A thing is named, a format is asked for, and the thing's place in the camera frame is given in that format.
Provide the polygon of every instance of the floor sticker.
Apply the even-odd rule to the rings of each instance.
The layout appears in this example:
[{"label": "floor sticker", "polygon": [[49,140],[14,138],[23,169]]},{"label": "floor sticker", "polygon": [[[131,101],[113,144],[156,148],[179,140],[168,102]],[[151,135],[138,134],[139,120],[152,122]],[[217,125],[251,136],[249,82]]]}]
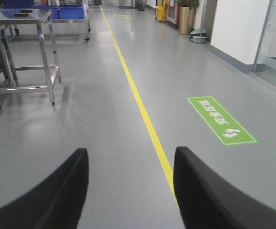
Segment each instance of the floor sticker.
[{"label": "floor sticker", "polygon": [[133,19],[133,17],[131,15],[128,15],[128,14],[121,14],[121,18],[122,19]]},{"label": "floor sticker", "polygon": [[212,96],[187,99],[224,145],[258,143]]}]

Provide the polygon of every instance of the baseboard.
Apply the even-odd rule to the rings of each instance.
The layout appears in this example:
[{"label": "baseboard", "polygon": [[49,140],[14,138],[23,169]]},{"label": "baseboard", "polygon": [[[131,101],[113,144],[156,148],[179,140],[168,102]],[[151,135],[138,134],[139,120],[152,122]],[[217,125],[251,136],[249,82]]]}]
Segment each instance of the baseboard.
[{"label": "baseboard", "polygon": [[210,45],[209,51],[219,57],[221,60],[225,61],[226,63],[230,64],[232,67],[238,69],[242,73],[251,73],[253,71],[253,64],[245,64],[241,61],[237,60],[236,58],[222,52],[221,50],[215,48],[214,46]]},{"label": "baseboard", "polygon": [[156,12],[156,9],[154,7],[149,6],[148,4],[146,4],[146,7],[149,8],[150,10],[153,10],[154,12]]}]

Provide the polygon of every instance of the epoxy floor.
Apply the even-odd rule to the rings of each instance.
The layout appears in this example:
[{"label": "epoxy floor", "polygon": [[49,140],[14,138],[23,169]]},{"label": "epoxy floor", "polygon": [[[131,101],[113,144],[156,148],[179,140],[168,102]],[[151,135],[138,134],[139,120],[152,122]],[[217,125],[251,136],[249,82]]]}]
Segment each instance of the epoxy floor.
[{"label": "epoxy floor", "polygon": [[[102,2],[170,164],[176,146],[188,146],[227,181],[276,209],[276,88],[157,22],[150,9]],[[84,25],[54,25],[62,72],[55,107],[47,93],[1,97],[0,207],[86,147],[90,181],[79,229],[183,229],[100,8],[91,7],[90,16],[89,44]],[[19,28],[10,41],[15,64],[41,64],[36,28]],[[41,74],[21,73],[20,83],[41,81]],[[188,103],[197,96],[215,97],[259,143],[224,146]]]}]

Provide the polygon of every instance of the yellow floor line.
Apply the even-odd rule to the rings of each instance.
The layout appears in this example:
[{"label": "yellow floor line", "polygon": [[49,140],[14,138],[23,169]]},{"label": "yellow floor line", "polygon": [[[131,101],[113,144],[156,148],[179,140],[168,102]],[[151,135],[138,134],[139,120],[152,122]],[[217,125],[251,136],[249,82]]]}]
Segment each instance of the yellow floor line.
[{"label": "yellow floor line", "polygon": [[167,156],[166,156],[166,154],[165,154],[165,152],[164,152],[164,150],[162,148],[162,145],[160,143],[160,140],[158,138],[156,130],[155,130],[154,126],[153,126],[153,123],[152,123],[152,121],[151,121],[151,119],[149,117],[149,114],[148,114],[148,112],[147,112],[147,110],[146,110],[146,108],[145,108],[145,106],[144,106],[144,104],[142,102],[142,99],[140,97],[139,91],[138,91],[138,89],[137,89],[137,87],[135,85],[135,82],[133,80],[133,77],[132,77],[132,75],[131,75],[131,73],[130,73],[130,71],[128,69],[127,63],[126,63],[126,61],[125,61],[125,59],[124,59],[124,57],[122,55],[122,52],[121,52],[121,50],[119,48],[119,45],[118,45],[118,42],[117,42],[116,37],[114,35],[114,32],[113,32],[113,30],[110,27],[110,24],[109,24],[109,22],[107,20],[107,17],[105,15],[104,11],[103,11],[102,6],[100,6],[100,10],[101,10],[103,18],[104,18],[104,20],[105,20],[105,22],[107,24],[107,27],[108,27],[108,29],[109,29],[109,31],[111,33],[111,36],[113,38],[113,41],[114,41],[114,44],[115,44],[115,48],[116,48],[117,53],[119,55],[120,61],[121,61],[122,66],[123,66],[123,69],[124,69],[124,71],[126,73],[128,82],[129,82],[129,84],[130,84],[130,86],[132,88],[132,91],[134,93],[135,99],[136,99],[137,104],[139,106],[140,112],[141,112],[142,117],[144,119],[144,122],[145,122],[145,124],[146,124],[146,126],[148,128],[149,135],[150,135],[150,137],[152,139],[153,145],[155,147],[155,150],[157,152],[158,158],[160,160],[161,166],[163,168],[163,171],[165,172],[165,175],[167,177],[168,183],[170,185],[170,188],[171,188],[172,193],[173,193],[174,198],[175,198],[174,188],[173,188],[173,170],[172,170],[171,165],[170,165],[170,163],[169,163],[169,161],[167,159]]}]

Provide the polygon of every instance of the blue plastic crate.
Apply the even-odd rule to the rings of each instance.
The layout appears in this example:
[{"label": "blue plastic crate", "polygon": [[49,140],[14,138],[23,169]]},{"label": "blue plastic crate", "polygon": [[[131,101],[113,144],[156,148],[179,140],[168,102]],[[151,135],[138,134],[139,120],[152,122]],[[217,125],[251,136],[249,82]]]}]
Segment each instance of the blue plastic crate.
[{"label": "blue plastic crate", "polygon": [[83,5],[60,5],[60,8],[83,7]]},{"label": "blue plastic crate", "polygon": [[51,18],[59,19],[57,5],[37,5],[37,6],[34,6],[34,9],[52,9]]},{"label": "blue plastic crate", "polygon": [[83,7],[60,7],[58,9],[60,19],[84,19]]},{"label": "blue plastic crate", "polygon": [[5,9],[28,9],[34,5],[34,0],[3,0]]}]

